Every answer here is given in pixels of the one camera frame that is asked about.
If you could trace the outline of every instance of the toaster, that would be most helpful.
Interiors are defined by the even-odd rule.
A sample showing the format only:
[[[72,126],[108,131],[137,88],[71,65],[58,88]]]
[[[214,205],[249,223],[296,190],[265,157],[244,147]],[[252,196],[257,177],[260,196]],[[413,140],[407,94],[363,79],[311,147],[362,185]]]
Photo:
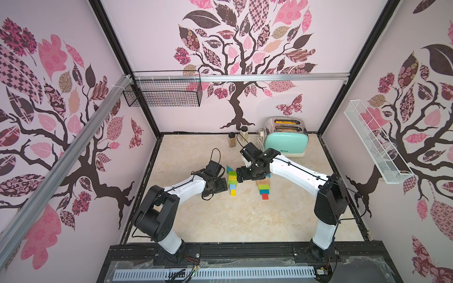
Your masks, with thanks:
[[[272,148],[288,157],[302,157],[308,144],[305,123],[287,117],[270,118],[265,123],[264,150]]]

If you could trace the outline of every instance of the wooden block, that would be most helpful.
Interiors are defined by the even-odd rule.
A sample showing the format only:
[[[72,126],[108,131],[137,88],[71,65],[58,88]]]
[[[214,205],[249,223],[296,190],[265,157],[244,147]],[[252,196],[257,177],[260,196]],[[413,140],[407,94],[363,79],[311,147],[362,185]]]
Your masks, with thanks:
[[[270,186],[269,185],[258,185],[258,189],[261,191],[261,190],[270,190]]]
[[[264,179],[264,180],[257,180],[256,181],[256,185],[257,186],[259,186],[259,185],[270,185],[270,178],[266,177],[266,179]]]

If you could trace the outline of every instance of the marble floor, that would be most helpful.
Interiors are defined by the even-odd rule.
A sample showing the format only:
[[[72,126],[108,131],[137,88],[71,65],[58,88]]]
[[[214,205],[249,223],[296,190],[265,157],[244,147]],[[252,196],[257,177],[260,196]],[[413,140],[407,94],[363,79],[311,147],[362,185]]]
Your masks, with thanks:
[[[192,171],[206,167],[213,148],[221,151],[220,164],[225,168],[244,166],[240,146],[229,148],[227,139],[226,134],[165,135],[147,187],[171,186],[185,180]],[[257,144],[256,135],[249,135],[249,141]],[[217,151],[212,159],[218,160]],[[314,171],[332,173],[315,134],[309,135],[305,156],[291,159]],[[261,199],[254,181],[238,184],[235,197],[229,192],[216,194],[209,201],[200,195],[193,196],[178,208],[173,230],[186,242],[310,241],[318,220],[314,204],[315,198],[307,191],[271,174],[269,200]],[[343,218],[352,217],[348,207]],[[145,234],[137,230],[135,235]],[[132,233],[129,243],[149,242],[131,236]],[[348,220],[338,226],[335,240],[363,241],[363,238],[355,221]]]

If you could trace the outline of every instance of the butterfly decal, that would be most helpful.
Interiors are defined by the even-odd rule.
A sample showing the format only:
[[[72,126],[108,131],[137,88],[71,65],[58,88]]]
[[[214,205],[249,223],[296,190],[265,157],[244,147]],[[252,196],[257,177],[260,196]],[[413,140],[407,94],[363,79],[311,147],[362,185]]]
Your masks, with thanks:
[[[143,130],[141,129],[140,126],[137,125],[137,123],[134,121],[134,119],[130,119],[130,123],[132,125],[132,130],[134,131],[134,137],[130,140],[130,143],[129,143],[129,148],[133,148],[134,146],[140,146],[142,143],[141,143],[141,134],[143,132]]]
[[[291,105],[280,104],[277,105],[276,108],[280,111],[283,111],[283,115],[289,116],[294,112],[302,112],[302,105],[300,102],[302,101],[302,94],[299,94],[294,98],[293,103]]]

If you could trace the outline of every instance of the black wire basket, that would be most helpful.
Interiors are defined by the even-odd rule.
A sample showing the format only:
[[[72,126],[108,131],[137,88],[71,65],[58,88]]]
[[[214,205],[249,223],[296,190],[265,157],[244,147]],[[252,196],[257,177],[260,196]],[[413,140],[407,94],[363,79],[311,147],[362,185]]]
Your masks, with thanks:
[[[198,71],[189,72],[189,76],[156,76],[157,72],[186,71],[147,71],[145,79],[135,77],[135,90],[129,85],[123,91],[129,106],[140,106],[140,93],[149,106],[192,106],[199,107],[202,98],[201,80]]]

